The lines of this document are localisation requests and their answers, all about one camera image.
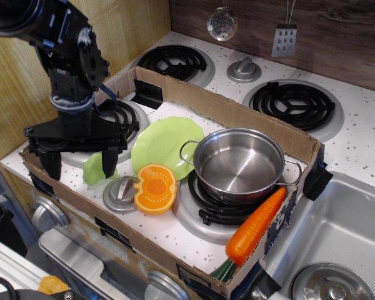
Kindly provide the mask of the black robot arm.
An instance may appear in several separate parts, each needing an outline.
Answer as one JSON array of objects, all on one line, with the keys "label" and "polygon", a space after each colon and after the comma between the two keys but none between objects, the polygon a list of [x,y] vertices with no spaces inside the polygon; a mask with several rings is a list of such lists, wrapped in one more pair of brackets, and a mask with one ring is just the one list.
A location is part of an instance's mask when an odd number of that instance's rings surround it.
[{"label": "black robot arm", "polygon": [[60,178],[63,152],[99,152],[103,173],[111,177],[127,148],[126,130],[95,107],[109,63],[88,18],[69,1],[0,1],[0,37],[29,43],[49,77],[57,117],[24,130],[29,151],[48,175]]}]

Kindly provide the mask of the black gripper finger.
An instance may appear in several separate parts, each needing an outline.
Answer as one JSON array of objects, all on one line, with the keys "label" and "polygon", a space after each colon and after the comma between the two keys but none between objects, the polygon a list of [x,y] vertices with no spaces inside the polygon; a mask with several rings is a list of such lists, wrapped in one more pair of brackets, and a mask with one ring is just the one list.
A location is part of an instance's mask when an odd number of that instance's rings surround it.
[{"label": "black gripper finger", "polygon": [[114,175],[116,165],[118,163],[118,147],[110,147],[102,151],[102,170],[105,178],[110,178]]},{"label": "black gripper finger", "polygon": [[61,178],[61,153],[58,151],[48,151],[40,149],[40,162],[50,178],[60,180]]}]

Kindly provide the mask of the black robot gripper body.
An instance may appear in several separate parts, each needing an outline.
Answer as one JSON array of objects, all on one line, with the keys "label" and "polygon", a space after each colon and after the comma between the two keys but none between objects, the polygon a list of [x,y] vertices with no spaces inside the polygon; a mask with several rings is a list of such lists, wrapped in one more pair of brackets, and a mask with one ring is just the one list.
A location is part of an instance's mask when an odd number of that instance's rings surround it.
[{"label": "black robot gripper body", "polygon": [[23,134],[28,138],[29,152],[37,156],[103,151],[119,154],[128,148],[125,126],[105,119],[94,109],[79,114],[60,112],[51,121],[25,128]]}]

